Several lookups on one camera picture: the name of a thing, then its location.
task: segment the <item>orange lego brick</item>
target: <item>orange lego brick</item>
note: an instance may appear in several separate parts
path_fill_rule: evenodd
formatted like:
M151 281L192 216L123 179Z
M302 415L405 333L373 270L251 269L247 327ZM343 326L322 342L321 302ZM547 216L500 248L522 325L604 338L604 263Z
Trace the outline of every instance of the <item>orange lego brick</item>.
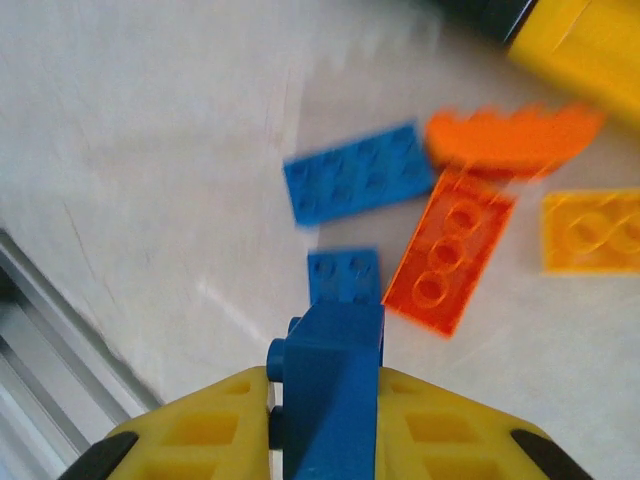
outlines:
M584 150L604 123L604 115L579 104L555 113L529 105L512 115L478 110L460 119L436 113L425 138L436 164L484 178L544 177Z
M383 303L451 337L514 204L477 178L445 170Z
M640 273L640 189L549 194L543 235L551 272Z

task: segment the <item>orange curved lego brick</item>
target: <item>orange curved lego brick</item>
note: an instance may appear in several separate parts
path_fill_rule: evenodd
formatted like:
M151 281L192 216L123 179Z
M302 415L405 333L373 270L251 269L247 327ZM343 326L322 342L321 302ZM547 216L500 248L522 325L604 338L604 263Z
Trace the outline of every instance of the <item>orange curved lego brick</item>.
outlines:
M555 113L529 105L510 116L484 108L464 119L443 110L427 123L425 138L436 164L485 178L544 177L584 150L604 120L580 104Z

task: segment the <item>lego brick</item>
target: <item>lego brick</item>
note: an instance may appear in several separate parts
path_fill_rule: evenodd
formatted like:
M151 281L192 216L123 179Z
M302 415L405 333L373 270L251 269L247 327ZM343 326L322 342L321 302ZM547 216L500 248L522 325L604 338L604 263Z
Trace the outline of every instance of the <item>lego brick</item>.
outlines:
M274 424L284 430L272 437L285 480L374 478L383 322L381 305L318 303L271 344L269 379L283 383Z
M529 105L511 115L484 108L460 118L437 112L425 139L433 161L483 178L545 177L584 150L604 123L604 115L580 104L557 112Z
M640 4L538 0L509 56L640 128Z
M305 226L401 202L434 183L412 124L297 157L284 174L296 222Z
M543 235L551 272L640 273L640 189L549 194Z
M477 178L446 170L409 242L384 305L450 337L514 207Z
M309 297L318 302L379 304L378 254L374 249L325 250L307 256Z
M389 368L377 439L384 480L591 479L535 425Z
M125 422L109 437L138 440L109 480L269 480L269 400L256 367Z

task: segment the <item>blue lego brick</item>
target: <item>blue lego brick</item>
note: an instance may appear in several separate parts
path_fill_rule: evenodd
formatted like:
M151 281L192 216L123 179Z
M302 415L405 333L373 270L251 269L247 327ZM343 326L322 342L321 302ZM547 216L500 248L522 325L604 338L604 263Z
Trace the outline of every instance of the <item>blue lego brick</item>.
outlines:
M406 124L284 166L293 215L317 225L421 195L435 176L413 124Z
M381 305L319 303L271 344L267 375L283 383L283 404L269 435L285 480L375 477L383 325Z
M326 250L307 256L309 298L318 302L373 303L382 299L373 249Z

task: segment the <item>yellow object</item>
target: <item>yellow object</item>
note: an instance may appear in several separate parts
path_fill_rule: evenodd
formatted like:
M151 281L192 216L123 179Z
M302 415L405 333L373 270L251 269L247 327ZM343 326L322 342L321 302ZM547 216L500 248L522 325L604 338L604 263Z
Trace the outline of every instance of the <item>yellow object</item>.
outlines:
M547 195L543 223L548 270L640 273L640 189Z
M255 367L120 425L139 439L109 480L269 480L269 399Z
M640 2L538 0L509 56L640 128Z
M381 368L376 480L548 480L514 442L514 429L548 438L524 420Z

